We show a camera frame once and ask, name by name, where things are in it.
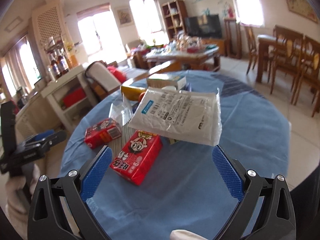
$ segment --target blue logo label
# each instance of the blue logo label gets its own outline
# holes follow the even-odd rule
[[[153,101],[150,100],[150,101],[147,103],[147,105],[143,108],[143,110],[141,111],[141,113],[146,114],[146,113],[148,112],[149,108],[152,106],[152,104],[153,104]]]

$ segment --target plastic bag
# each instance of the plastic bag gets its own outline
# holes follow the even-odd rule
[[[222,124],[219,91],[147,90],[129,126],[176,140],[215,146]]]
[[[120,127],[124,126],[133,117],[131,104],[123,94],[111,104],[109,117],[115,120]]]
[[[122,133],[120,138],[108,143],[108,146],[112,149],[112,159],[114,159],[135,132],[135,129],[128,127],[128,122],[133,117],[133,112],[130,102],[123,94],[118,96],[111,104],[109,117],[117,121]]]

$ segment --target curtain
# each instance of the curtain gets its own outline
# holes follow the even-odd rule
[[[86,17],[93,16],[97,13],[102,13],[102,12],[107,12],[107,11],[110,11],[110,4],[109,3],[96,5],[94,7],[88,8],[86,10],[77,12],[78,21],[80,21]]]
[[[23,37],[16,45],[14,45],[4,56],[7,66],[11,70],[12,81],[16,89],[18,87],[26,87],[31,92],[32,87],[27,78],[20,58],[20,47],[27,43],[27,37]]]
[[[35,38],[35,32],[34,32],[34,29],[33,29],[33,25],[32,25],[32,20],[31,18],[29,19],[29,27],[28,27],[28,36],[27,36],[27,39],[29,41],[29,44],[30,44],[30,48],[31,48],[31,51],[32,51],[32,54],[33,54],[33,58],[36,62],[36,65],[37,65],[37,68],[41,74],[41,77],[44,78],[47,73],[46,73],[46,68],[42,62],[42,59],[41,59],[41,55],[40,55],[40,52],[39,52],[39,49],[38,49],[38,46],[37,46],[37,42],[36,42],[36,38]]]
[[[2,68],[6,65],[4,57],[0,58],[0,83],[1,83],[1,88],[3,89],[5,98],[7,100],[12,99],[11,94],[9,92],[9,89],[7,87],[7,84],[5,83],[5,79],[2,73]]]

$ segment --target television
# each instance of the television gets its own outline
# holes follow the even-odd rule
[[[189,36],[222,39],[219,14],[188,17],[185,22]]]

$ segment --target blue tablecloth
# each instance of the blue tablecloth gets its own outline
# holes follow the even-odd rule
[[[184,71],[195,92],[221,93],[220,145],[246,169],[260,176],[287,174],[289,124],[286,118],[251,87],[217,73]],[[146,86],[145,80],[137,85]],[[79,169],[101,149],[84,144],[86,128],[108,117],[119,92],[99,103],[82,119],[63,155],[60,176]],[[92,213],[113,240],[169,239],[175,229],[186,229],[212,239],[237,204],[212,162],[212,147],[177,142],[163,148],[138,187],[108,169],[94,197]],[[250,222],[246,233],[254,225]]]

